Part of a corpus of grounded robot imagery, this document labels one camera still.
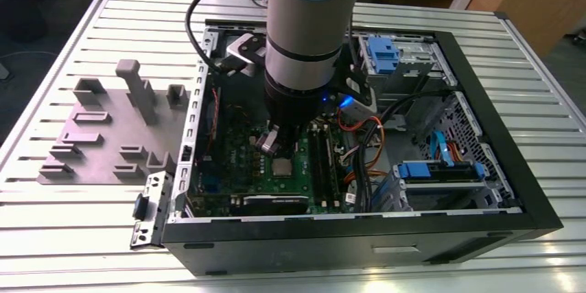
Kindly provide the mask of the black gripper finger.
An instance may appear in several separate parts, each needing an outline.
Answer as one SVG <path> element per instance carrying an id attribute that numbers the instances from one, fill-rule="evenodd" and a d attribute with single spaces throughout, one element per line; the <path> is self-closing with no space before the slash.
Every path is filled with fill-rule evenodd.
<path id="1" fill-rule="evenodd" d="M 284 124 L 278 128 L 278 135 L 275 142 L 278 148 L 275 151 L 275 156 L 278 158 L 290 159 L 295 152 L 295 145 L 298 143 L 299 137 L 302 135 L 302 127 L 298 125 Z"/>

